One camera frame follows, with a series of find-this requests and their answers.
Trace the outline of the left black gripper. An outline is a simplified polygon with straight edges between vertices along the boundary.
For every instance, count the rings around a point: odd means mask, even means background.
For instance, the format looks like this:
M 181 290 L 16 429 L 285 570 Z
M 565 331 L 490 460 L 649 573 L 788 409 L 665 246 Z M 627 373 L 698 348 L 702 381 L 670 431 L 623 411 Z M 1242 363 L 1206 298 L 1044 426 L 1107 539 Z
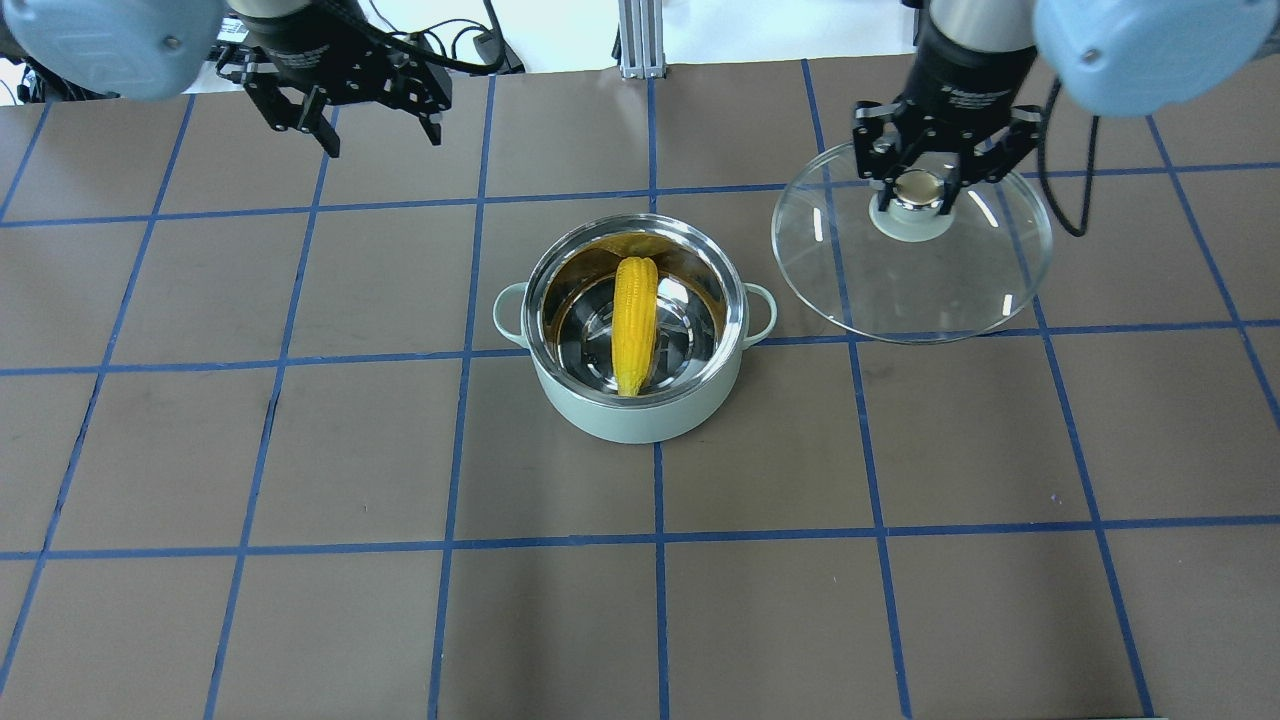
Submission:
M 443 141 L 452 78 L 420 33 L 371 26 L 357 1 L 229 1 L 246 40 L 219 56 L 219 74 L 247 92 L 275 131 L 297 129 L 340 156 L 329 108 L 376 102 L 416 119 L 431 146 Z

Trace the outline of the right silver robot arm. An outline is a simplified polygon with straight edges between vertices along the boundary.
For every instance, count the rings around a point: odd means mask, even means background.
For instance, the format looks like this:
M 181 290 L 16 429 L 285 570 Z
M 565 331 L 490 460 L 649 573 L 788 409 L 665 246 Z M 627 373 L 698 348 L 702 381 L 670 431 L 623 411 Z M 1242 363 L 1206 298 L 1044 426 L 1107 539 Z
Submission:
M 914 1 L 915 58 L 888 104 L 852 113 L 874 219 L 951 213 L 961 190 L 1046 154 L 1048 108 L 1018 105 L 1034 61 L 1094 117 L 1201 96 L 1277 50 L 1275 1 Z

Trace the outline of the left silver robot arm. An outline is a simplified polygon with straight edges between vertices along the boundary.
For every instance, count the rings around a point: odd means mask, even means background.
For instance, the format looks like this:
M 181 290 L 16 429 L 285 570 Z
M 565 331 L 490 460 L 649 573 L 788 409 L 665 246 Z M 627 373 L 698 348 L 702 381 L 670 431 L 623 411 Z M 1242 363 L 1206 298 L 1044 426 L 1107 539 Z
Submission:
M 453 105 L 444 61 L 371 26 L 357 1 L 5 1 L 3 28 L 24 59 L 81 88 L 160 100 L 197 79 L 228 14 L 247 53 L 230 79 L 275 131 L 310 135 L 337 158 L 326 110 L 376 102 L 442 141 Z

